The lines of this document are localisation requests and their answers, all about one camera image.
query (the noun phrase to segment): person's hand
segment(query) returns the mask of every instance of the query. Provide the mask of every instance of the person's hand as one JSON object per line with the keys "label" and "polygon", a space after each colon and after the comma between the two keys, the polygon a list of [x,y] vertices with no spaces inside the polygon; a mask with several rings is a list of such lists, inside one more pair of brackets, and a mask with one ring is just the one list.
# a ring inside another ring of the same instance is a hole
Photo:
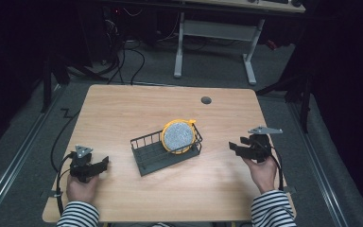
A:
{"label": "person's hand", "polygon": [[268,157],[262,163],[255,163],[253,160],[245,158],[243,158],[243,161],[249,166],[252,180],[261,194],[275,189],[274,182],[277,166],[271,157]]}
{"label": "person's hand", "polygon": [[67,177],[67,198],[69,201],[84,201],[91,203],[95,197],[95,189],[98,184],[98,176],[94,176],[87,183],[81,183],[77,177],[70,174]]}

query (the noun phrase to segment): striped sleeve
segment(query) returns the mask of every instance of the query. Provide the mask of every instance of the striped sleeve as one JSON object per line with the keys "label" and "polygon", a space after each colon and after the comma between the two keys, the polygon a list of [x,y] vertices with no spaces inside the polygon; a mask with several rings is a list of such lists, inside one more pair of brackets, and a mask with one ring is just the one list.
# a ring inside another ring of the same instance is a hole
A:
{"label": "striped sleeve", "polygon": [[67,203],[57,226],[95,227],[98,219],[98,210],[91,204],[83,201],[71,201]]}
{"label": "striped sleeve", "polygon": [[254,227],[296,226],[287,195],[279,190],[269,191],[254,199],[251,220]]}

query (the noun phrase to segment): metal basket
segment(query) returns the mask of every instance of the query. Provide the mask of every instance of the metal basket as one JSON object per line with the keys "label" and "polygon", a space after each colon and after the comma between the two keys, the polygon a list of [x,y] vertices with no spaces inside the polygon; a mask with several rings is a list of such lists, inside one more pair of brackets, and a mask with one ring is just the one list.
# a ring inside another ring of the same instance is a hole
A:
{"label": "metal basket", "polygon": [[[201,152],[202,137],[196,126],[193,124],[196,139],[190,145],[167,151],[161,141],[162,131],[156,131],[151,134],[141,136],[130,140],[131,150],[135,162],[140,170],[140,175],[145,176],[148,173],[159,169],[172,166],[186,159],[195,157]],[[176,154],[177,150],[190,147],[184,153]]]}

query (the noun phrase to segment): desk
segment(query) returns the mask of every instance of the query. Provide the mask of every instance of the desk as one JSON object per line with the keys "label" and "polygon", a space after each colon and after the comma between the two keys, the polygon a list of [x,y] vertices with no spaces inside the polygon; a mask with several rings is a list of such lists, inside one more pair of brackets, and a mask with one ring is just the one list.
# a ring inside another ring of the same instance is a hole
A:
{"label": "desk", "polygon": [[[212,103],[203,104],[203,96]],[[130,140],[177,118],[197,120],[200,155],[141,177]],[[94,202],[102,222],[249,220],[260,193],[228,142],[239,143],[259,125],[266,124],[253,90],[93,85],[66,153],[83,145],[94,149],[92,163],[110,157]],[[59,218],[49,198],[43,220]]]}
{"label": "desk", "polygon": [[[250,3],[247,0],[185,0],[189,3],[201,3],[209,5],[220,5],[233,8],[246,8],[246,9],[260,9],[260,10],[276,10],[283,12],[305,12],[305,8],[300,6],[298,8],[288,4],[273,3],[268,1],[258,0]],[[255,85],[256,79],[252,70],[251,58],[261,35],[265,19],[260,19],[257,26],[236,26],[230,24],[210,23],[196,20],[184,20],[184,13],[181,13],[180,26],[179,26],[179,45],[176,54],[175,62],[175,78],[182,76],[182,43],[184,35],[201,36],[208,38],[219,38],[227,40],[238,40],[243,42],[250,42],[250,46],[243,54],[243,62],[246,68],[249,84]]]}

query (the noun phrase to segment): white metal leg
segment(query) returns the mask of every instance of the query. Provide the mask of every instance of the white metal leg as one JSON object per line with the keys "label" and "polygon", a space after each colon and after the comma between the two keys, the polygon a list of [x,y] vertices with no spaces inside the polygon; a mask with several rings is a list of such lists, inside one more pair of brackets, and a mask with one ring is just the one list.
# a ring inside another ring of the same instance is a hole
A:
{"label": "white metal leg", "polygon": [[184,35],[184,12],[181,12],[181,21],[179,28],[179,45],[178,52],[176,53],[176,62],[175,62],[175,78],[180,78],[182,76],[182,39]]}
{"label": "white metal leg", "polygon": [[254,75],[254,72],[252,70],[252,65],[251,65],[251,58],[254,53],[255,46],[258,43],[259,36],[261,35],[261,31],[262,31],[262,27],[264,26],[264,22],[265,22],[264,19],[259,21],[258,26],[255,29],[255,32],[254,32],[254,35],[253,35],[253,38],[251,41],[251,46],[250,46],[249,52],[247,54],[243,55],[243,61],[244,61],[244,65],[246,66],[247,77],[249,78],[249,84],[251,84],[251,85],[256,84],[255,75]]}
{"label": "white metal leg", "polygon": [[261,35],[265,20],[259,21],[258,26],[237,26],[225,25],[219,23],[209,23],[201,21],[184,20],[184,13],[181,13],[180,28],[179,28],[179,45],[176,54],[175,62],[175,78],[182,76],[182,42],[184,35],[195,35],[210,38],[250,41],[251,45],[248,53],[243,55],[244,65],[246,67],[249,84],[255,85],[256,79],[252,70],[251,58]]}

